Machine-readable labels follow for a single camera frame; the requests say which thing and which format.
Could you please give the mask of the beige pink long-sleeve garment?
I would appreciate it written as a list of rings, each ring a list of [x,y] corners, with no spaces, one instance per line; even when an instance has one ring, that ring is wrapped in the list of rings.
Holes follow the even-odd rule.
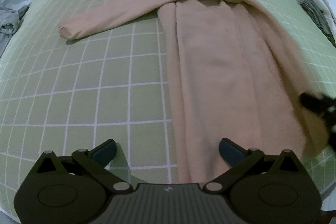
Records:
[[[81,39],[156,11],[167,50],[170,108],[182,183],[206,182],[228,169],[219,142],[308,161],[327,146],[327,129],[303,109],[314,92],[301,50],[255,0],[118,0],[59,23]]]

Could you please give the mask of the white folded clothes stack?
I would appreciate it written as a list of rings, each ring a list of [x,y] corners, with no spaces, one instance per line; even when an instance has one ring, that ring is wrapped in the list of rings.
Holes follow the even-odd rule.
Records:
[[[322,11],[329,29],[335,38],[335,0],[312,0]]]

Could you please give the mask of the dark plaid folded clothes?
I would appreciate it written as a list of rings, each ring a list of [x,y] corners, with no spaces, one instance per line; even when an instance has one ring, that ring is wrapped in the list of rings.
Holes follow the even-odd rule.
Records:
[[[297,0],[311,20],[335,47],[335,24],[323,0]]]

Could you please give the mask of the grey crumpled clothes pile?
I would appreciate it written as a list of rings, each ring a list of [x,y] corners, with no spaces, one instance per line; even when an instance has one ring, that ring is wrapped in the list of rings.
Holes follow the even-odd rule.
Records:
[[[0,25],[1,25],[1,43],[11,39],[21,25],[21,20],[30,8],[30,5],[24,5],[19,10],[13,10],[1,6]]]

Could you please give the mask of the green grid cutting mat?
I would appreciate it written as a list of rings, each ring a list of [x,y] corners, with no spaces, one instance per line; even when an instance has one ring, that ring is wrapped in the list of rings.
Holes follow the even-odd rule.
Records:
[[[1,56],[1,216],[40,154],[114,139],[108,169],[131,183],[176,183],[167,49],[156,14],[70,43],[58,22],[116,0],[35,0]]]

